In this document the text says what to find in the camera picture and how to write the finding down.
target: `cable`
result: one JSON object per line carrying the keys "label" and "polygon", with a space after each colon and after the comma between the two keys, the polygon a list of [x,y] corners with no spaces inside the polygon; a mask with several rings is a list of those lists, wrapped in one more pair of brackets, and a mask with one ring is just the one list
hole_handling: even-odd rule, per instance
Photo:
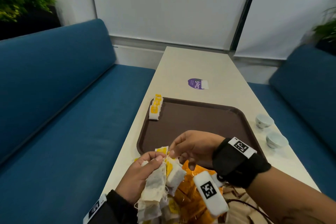
{"label": "cable", "polygon": [[242,200],[239,200],[239,199],[228,199],[228,200],[226,200],[227,204],[229,204],[230,202],[233,202],[233,201],[234,202],[240,202],[242,204],[250,206],[251,208],[253,208],[256,211],[258,211],[266,219],[267,222],[268,221],[272,222],[272,220],[266,214],[264,214],[261,210],[259,210],[258,208],[254,207],[253,205],[250,205],[249,203],[246,203],[246,202],[244,202]]}

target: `sofa backrest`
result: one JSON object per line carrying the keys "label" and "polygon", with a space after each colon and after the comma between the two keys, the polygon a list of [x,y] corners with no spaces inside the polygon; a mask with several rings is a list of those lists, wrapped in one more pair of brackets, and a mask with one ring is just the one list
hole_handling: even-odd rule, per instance
{"label": "sofa backrest", "polygon": [[269,83],[336,153],[336,56],[300,46]]}
{"label": "sofa backrest", "polygon": [[115,60],[99,19],[0,41],[0,164]]}

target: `ceramic cup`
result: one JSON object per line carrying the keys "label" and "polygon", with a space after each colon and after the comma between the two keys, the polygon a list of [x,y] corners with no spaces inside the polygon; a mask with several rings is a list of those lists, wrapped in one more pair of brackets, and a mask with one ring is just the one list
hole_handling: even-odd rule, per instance
{"label": "ceramic cup", "polygon": [[255,117],[255,123],[258,128],[268,128],[274,124],[274,120],[270,116],[258,114],[257,117]]}
{"label": "ceramic cup", "polygon": [[270,132],[266,136],[266,143],[268,147],[272,149],[278,149],[288,145],[288,140],[280,133]]}

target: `blue cushion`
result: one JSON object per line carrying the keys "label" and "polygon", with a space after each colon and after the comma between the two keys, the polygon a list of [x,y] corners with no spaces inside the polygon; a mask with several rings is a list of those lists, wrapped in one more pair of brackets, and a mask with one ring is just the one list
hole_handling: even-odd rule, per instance
{"label": "blue cushion", "polygon": [[249,86],[319,189],[336,200],[336,159],[330,149],[271,86],[256,83]]}
{"label": "blue cushion", "polygon": [[1,223],[82,223],[154,75],[114,65],[0,170]]}
{"label": "blue cushion", "polygon": [[102,20],[0,41],[0,164],[115,60]]}
{"label": "blue cushion", "polygon": [[336,153],[336,56],[297,48],[269,83]]}

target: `brown tray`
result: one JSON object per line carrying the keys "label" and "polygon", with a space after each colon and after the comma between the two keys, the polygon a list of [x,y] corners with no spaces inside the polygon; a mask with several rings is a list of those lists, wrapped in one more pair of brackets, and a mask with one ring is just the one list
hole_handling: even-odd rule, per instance
{"label": "brown tray", "polygon": [[149,108],[137,142],[140,154],[170,146],[187,130],[199,130],[237,137],[265,158],[245,115],[235,107],[163,98],[159,120],[149,120],[148,115]]}

